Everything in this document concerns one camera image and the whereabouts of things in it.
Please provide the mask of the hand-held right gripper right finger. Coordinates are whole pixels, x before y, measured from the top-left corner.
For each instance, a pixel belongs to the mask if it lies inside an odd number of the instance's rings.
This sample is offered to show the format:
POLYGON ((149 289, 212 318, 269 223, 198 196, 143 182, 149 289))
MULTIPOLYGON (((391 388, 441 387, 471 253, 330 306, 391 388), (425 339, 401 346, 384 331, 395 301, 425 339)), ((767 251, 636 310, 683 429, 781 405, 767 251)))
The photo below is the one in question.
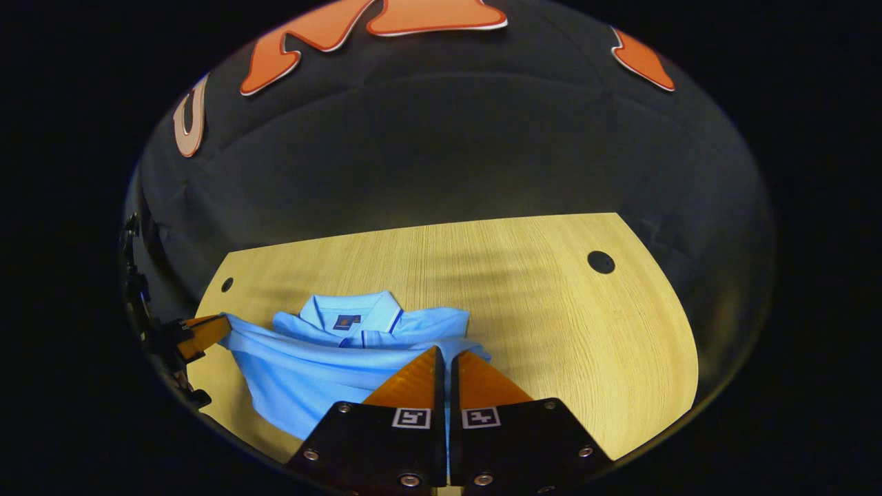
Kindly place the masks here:
POLYGON ((463 495, 574 495, 613 467, 563 400, 532 398, 471 351, 453 359, 449 481, 463 495))

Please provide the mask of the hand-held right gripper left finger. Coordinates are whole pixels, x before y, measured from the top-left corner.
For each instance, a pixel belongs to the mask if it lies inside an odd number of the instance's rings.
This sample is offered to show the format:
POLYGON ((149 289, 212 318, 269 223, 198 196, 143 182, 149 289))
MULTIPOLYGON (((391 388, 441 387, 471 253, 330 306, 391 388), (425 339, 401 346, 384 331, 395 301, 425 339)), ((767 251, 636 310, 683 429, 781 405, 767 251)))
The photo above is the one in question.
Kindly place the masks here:
POLYGON ((431 347, 362 402, 334 402, 287 470, 333 495, 435 495, 447 485, 444 405, 431 347))

